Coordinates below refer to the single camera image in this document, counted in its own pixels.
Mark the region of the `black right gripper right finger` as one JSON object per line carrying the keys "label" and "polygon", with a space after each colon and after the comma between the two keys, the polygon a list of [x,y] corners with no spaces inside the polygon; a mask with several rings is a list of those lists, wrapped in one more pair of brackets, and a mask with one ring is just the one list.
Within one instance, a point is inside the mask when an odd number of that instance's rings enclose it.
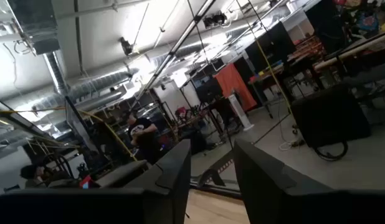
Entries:
{"label": "black right gripper right finger", "polygon": [[251,223],[385,223],[385,190],[332,189],[242,139],[234,166]]}

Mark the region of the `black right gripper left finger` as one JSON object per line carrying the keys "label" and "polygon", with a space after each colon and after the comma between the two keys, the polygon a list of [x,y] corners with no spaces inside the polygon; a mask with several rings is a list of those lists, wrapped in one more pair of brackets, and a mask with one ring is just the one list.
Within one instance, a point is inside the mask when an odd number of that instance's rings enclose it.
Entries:
{"label": "black right gripper left finger", "polygon": [[0,223],[183,223],[190,177],[191,143],[184,139],[122,187],[2,194]]}

